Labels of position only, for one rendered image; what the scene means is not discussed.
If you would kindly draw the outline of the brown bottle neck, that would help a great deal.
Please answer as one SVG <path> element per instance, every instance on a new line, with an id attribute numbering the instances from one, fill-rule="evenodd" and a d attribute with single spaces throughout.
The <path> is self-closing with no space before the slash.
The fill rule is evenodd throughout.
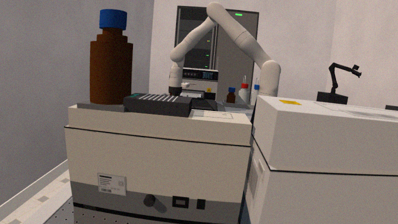
<path id="1" fill-rule="evenodd" d="M 123 35 L 123 29 L 114 27 L 102 28 L 102 34 Z"/>

